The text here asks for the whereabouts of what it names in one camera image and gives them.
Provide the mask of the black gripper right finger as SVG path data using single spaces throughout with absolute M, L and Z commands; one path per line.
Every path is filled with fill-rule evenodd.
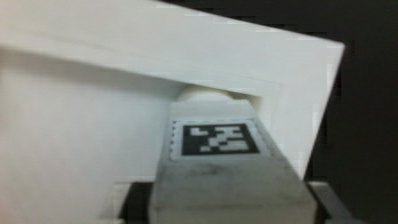
M 317 224 L 368 224 L 354 217 L 329 183 L 312 181 L 308 186 L 322 210 L 322 220 Z

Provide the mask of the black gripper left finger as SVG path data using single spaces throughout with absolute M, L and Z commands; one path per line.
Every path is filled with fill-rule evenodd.
M 134 182 L 123 201 L 120 219 L 123 224 L 150 224 L 152 182 Z

